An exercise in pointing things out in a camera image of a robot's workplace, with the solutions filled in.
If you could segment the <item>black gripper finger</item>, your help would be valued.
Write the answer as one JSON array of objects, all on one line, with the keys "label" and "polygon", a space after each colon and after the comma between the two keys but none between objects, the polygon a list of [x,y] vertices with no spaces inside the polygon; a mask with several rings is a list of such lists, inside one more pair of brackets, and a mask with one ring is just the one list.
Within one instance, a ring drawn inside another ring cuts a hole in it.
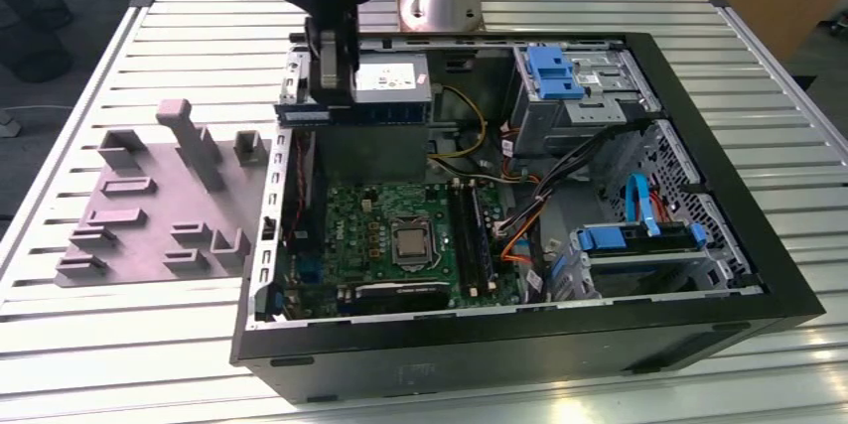
[{"label": "black gripper finger", "polygon": [[310,15],[306,30],[311,96],[320,105],[351,106],[359,70],[358,11],[348,10],[327,18]]}]

